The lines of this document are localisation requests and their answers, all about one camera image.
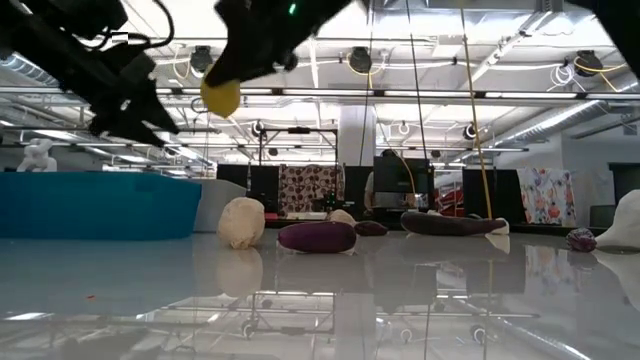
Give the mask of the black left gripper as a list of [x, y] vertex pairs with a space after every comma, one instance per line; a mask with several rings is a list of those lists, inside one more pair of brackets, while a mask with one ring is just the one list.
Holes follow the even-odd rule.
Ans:
[[[156, 64], [141, 47], [75, 49], [54, 65], [59, 87], [90, 105], [94, 117], [88, 129], [92, 135], [162, 146], [164, 141], [144, 121], [179, 133], [157, 97], [156, 81], [149, 78]], [[132, 105], [132, 111], [126, 110]]]

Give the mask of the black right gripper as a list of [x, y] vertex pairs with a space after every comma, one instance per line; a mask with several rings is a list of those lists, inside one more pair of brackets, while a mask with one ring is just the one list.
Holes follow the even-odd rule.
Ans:
[[227, 27], [227, 44], [203, 84], [213, 88], [294, 70], [294, 50], [351, 1], [219, 0], [215, 11]]

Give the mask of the yellow produce toy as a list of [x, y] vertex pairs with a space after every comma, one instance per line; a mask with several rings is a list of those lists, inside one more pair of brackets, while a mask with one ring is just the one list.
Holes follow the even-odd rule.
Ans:
[[213, 66], [209, 65], [204, 72], [200, 85], [200, 96], [207, 110], [219, 117], [228, 118], [240, 104], [240, 82], [228, 81], [222, 85], [210, 86], [205, 82], [206, 76]]

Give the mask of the cream garlic bulb toy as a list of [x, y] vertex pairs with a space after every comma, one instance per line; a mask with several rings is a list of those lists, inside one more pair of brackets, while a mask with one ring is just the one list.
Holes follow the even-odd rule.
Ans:
[[220, 216], [217, 236], [233, 249], [254, 247], [265, 229], [264, 206], [259, 201], [238, 197], [225, 205]]

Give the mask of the beige produce toy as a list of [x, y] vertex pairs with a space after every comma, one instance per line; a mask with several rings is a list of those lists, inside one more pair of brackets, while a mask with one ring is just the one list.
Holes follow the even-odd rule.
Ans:
[[327, 220], [331, 222], [345, 223], [352, 227], [357, 224], [357, 221], [353, 218], [353, 216], [342, 209], [337, 209], [330, 212], [327, 216]]

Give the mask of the short purple eggplant toy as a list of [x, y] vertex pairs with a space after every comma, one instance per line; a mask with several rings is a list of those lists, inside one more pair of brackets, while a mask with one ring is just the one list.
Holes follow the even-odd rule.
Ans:
[[355, 229], [342, 222], [299, 223], [282, 228], [278, 243], [303, 253], [341, 253], [351, 250], [357, 240]]

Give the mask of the small dark purple produce toy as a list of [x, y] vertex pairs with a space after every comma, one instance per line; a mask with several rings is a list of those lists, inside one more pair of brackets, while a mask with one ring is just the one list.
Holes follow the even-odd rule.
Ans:
[[359, 236], [364, 237], [384, 236], [388, 233], [387, 227], [371, 220], [357, 222], [354, 230]]

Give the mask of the long dark purple eggplant toy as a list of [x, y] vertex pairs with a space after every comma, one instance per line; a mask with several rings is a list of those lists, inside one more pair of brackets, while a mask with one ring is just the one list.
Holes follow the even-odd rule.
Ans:
[[472, 236], [490, 234], [496, 228], [494, 220], [405, 212], [400, 223], [406, 231], [420, 235]]

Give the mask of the large white produce toy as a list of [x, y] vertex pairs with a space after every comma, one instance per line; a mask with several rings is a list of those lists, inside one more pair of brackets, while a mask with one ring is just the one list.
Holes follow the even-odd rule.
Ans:
[[615, 210], [612, 225], [596, 238], [598, 248], [640, 250], [640, 189], [624, 195]]

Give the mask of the small shiny purple produce toy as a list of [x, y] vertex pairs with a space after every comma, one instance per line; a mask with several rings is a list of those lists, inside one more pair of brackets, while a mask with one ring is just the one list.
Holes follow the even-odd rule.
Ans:
[[572, 251], [589, 253], [597, 247], [594, 234], [587, 228], [571, 230], [566, 236], [567, 245]]

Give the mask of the teal plastic basket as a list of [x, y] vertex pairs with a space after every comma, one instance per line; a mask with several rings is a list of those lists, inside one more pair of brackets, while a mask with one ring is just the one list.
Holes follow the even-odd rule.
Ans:
[[2, 172], [0, 238], [184, 238], [200, 198], [199, 184], [150, 173]]

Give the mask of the pale grey plastic basket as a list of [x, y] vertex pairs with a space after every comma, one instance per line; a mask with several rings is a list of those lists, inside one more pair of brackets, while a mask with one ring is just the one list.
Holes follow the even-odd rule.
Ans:
[[244, 197], [247, 189], [227, 180], [196, 179], [201, 199], [196, 214], [195, 232], [215, 233], [224, 207], [233, 199]]

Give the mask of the black partition panel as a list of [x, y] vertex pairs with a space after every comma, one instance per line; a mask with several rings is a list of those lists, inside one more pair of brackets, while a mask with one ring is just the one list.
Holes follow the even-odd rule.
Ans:
[[266, 213], [278, 212], [278, 167], [257, 164], [219, 164], [217, 178], [245, 187], [247, 196], [261, 202]]
[[[516, 170], [486, 170], [492, 218], [509, 223], [526, 222]], [[462, 171], [463, 205], [466, 215], [488, 217], [484, 180], [480, 170]]]

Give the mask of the white statue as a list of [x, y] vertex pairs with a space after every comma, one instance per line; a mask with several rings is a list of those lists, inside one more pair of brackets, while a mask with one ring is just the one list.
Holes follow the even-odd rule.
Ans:
[[33, 138], [24, 147], [24, 158], [17, 172], [56, 172], [57, 161], [49, 156], [53, 141], [45, 138]]

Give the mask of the brown patterned cloth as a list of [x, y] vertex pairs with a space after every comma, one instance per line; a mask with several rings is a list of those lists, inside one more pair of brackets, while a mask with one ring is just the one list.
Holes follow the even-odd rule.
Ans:
[[278, 206], [281, 212], [332, 211], [344, 200], [344, 168], [305, 165], [279, 167]]

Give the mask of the person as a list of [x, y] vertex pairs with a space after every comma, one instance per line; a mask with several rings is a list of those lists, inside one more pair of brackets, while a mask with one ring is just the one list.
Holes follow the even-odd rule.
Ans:
[[372, 213], [375, 208], [407, 208], [415, 205], [412, 194], [375, 192], [374, 172], [370, 172], [364, 189], [365, 209]]

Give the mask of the black monitor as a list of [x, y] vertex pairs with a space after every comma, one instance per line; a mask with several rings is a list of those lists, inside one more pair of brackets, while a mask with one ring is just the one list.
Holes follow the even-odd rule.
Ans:
[[433, 167], [427, 159], [375, 157], [375, 192], [428, 194], [434, 188]]

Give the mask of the colourful floral cloth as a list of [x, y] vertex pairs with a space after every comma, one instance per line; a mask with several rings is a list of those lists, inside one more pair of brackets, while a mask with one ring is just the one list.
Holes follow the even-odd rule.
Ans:
[[517, 170], [521, 199], [529, 224], [576, 225], [575, 201], [569, 171], [550, 168]]

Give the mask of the plain white cloth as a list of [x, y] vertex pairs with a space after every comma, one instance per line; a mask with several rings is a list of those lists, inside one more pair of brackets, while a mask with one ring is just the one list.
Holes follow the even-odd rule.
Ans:
[[610, 170], [586, 168], [571, 171], [576, 224], [587, 227], [590, 209], [598, 205], [614, 205], [614, 180]]

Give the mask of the black metal cart frame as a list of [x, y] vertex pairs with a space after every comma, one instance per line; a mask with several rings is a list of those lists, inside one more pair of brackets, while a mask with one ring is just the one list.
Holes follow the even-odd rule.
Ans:
[[[321, 138], [321, 142], [316, 145], [308, 145], [308, 144], [298, 144], [298, 145], [278, 145], [274, 144], [273, 141], [283, 132], [286, 132], [289, 135], [311, 135], [317, 134]], [[281, 165], [288, 166], [305, 166], [305, 165], [322, 165], [322, 166], [337, 166], [339, 164], [338, 160], [338, 131], [336, 129], [319, 129], [319, 128], [309, 128], [302, 126], [289, 127], [286, 129], [276, 129], [276, 128], [264, 128], [261, 127], [258, 130], [258, 165], [268, 165], [268, 166], [276, 166], [280, 167]], [[274, 160], [275, 155], [273, 154], [273, 150], [332, 150], [334, 159], [332, 161], [327, 161], [325, 164], [321, 164], [316, 160]], [[301, 220], [304, 219], [307, 215], [310, 216], [311, 219], [319, 218], [323, 219], [326, 213], [331, 211], [323, 211], [323, 212], [306, 212], [306, 213], [288, 213], [285, 214], [279, 210], [278, 206], [278, 216], [282, 219], [287, 220]]]

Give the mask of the long ceiling light rail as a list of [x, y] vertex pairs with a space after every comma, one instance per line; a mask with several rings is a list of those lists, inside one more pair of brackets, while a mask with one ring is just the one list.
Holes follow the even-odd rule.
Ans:
[[[63, 94], [54, 87], [0, 86], [0, 93], [6, 94]], [[315, 89], [315, 88], [241, 88], [241, 96], [294, 96], [294, 97], [367, 97], [367, 98], [426, 98], [426, 99], [462, 99], [470, 93], [449, 90], [354, 90], [354, 89]], [[599, 101], [640, 101], [640, 93], [610, 92], [520, 92], [520, 91], [479, 91], [474, 93], [479, 99], [500, 100], [599, 100]]]

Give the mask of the silver air duct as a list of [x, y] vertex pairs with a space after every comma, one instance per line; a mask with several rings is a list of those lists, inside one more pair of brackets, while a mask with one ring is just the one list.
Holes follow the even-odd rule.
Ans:
[[610, 104], [603, 100], [591, 100], [563, 109], [549, 110], [500, 134], [489, 148], [506, 147], [518, 141], [545, 136], [554, 131], [596, 119], [609, 114], [610, 111]]

